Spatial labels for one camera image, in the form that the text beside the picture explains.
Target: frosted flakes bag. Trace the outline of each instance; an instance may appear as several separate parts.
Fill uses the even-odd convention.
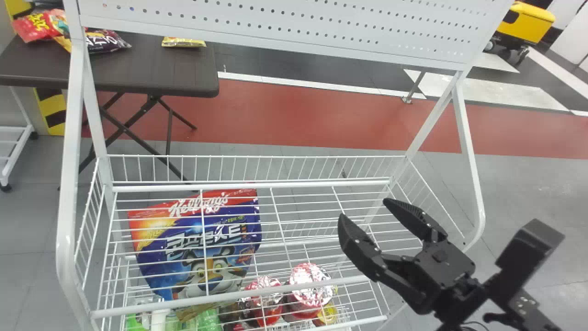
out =
[[[239,290],[262,238],[254,189],[207,191],[128,216],[141,273],[165,300],[205,296],[207,287],[209,294]],[[222,304],[176,315],[183,322]]]

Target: perforated metal panel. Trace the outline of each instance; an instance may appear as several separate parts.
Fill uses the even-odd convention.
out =
[[[460,69],[511,0],[80,0],[84,25]]]

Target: dark brown table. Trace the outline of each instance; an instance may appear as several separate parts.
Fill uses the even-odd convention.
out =
[[[166,154],[169,154],[172,117],[181,120],[193,130],[196,130],[196,127],[172,110],[162,98],[164,95],[198,98],[217,96],[219,81],[214,51],[212,47],[161,47],[162,37],[151,35],[121,32],[120,36],[129,42],[132,48],[90,55],[96,89],[116,92],[100,107],[101,115],[118,127],[118,131],[106,139],[106,145],[112,144],[124,133],[153,155],[159,155],[129,128],[153,106],[161,104],[169,113],[166,144]],[[68,74],[69,54],[56,42],[25,44],[16,36],[0,54],[0,85],[67,89]],[[124,93],[146,94],[147,100],[134,116],[121,123],[107,110]],[[94,158],[92,147],[87,158],[81,163],[79,171]],[[181,176],[172,164],[169,168],[178,177]]]

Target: caster wheel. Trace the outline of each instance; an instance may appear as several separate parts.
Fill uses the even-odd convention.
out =
[[[529,53],[528,49],[525,49],[525,50],[519,52],[519,60],[516,61],[516,65],[521,64],[521,62],[523,62],[523,60],[527,57],[528,53]]]
[[[0,191],[7,193],[10,192],[12,190],[12,186],[10,186],[10,184],[7,184],[6,186],[4,185],[0,185]]]
[[[484,47],[484,52],[490,52],[491,50],[494,49],[495,46],[496,46],[496,43],[493,40],[488,40],[488,43]]]

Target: table leg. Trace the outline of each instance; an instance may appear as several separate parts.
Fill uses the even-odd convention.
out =
[[[161,97],[159,98],[158,101],[167,111],[171,112],[177,119],[179,119],[180,121],[184,122],[184,124],[186,124],[187,126],[189,126],[192,130],[197,130],[198,128],[196,128],[196,126],[194,126],[194,124],[190,123],[187,119],[183,118],[180,114],[178,114],[177,112],[173,111],[173,109],[171,109],[170,106],[168,106],[167,103],[165,103],[164,100],[161,99]]]
[[[108,110],[108,108],[114,105],[114,103],[117,102],[124,94],[124,92],[117,92],[115,95],[112,96],[112,98],[110,98],[110,100],[108,100],[104,105],[102,105],[102,108],[104,108],[104,110]],[[88,120],[84,120],[82,122],[83,127],[86,125],[88,125]]]
[[[122,136],[123,133],[126,133],[130,126],[136,123],[143,115],[145,115],[151,108],[153,108],[157,104],[157,99],[154,97],[148,97],[147,102],[144,103],[139,111],[135,113],[127,122],[125,122],[124,126],[125,129],[118,129],[115,133],[113,133],[108,139],[106,139],[106,146],[110,146],[116,139]],[[101,113],[106,113],[106,109],[100,107]],[[96,154],[94,153],[94,146],[90,147],[90,152],[88,152],[88,156],[80,163],[78,173],[81,173],[86,167],[96,158]]]
[[[100,111],[100,113],[102,114],[102,116],[104,116],[107,120],[109,120],[112,124],[116,125],[119,130],[124,130],[124,132],[133,140],[135,140],[139,145],[141,145],[144,149],[146,149],[148,152],[150,152],[153,155],[159,155],[162,156],[161,154],[159,154],[153,147],[151,147],[151,145],[149,145],[148,143],[146,143],[143,139],[137,137],[136,134],[134,134],[129,128],[127,128],[124,124],[122,124],[121,122],[119,122],[116,118],[114,118],[113,116],[111,116],[110,114],[108,114],[105,111]],[[159,161],[161,161],[162,163],[164,163],[166,166],[169,167],[169,169],[176,174],[176,176],[178,176],[178,178],[180,178],[183,181],[188,181],[188,179],[184,176],[182,176],[182,173],[180,173],[180,171],[178,170],[178,168],[175,167],[175,165],[168,163],[168,159],[165,157],[158,157],[157,158]]]
[[[168,139],[165,141],[165,155],[169,155],[171,150],[172,144],[172,118],[173,118],[173,111],[168,110]]]

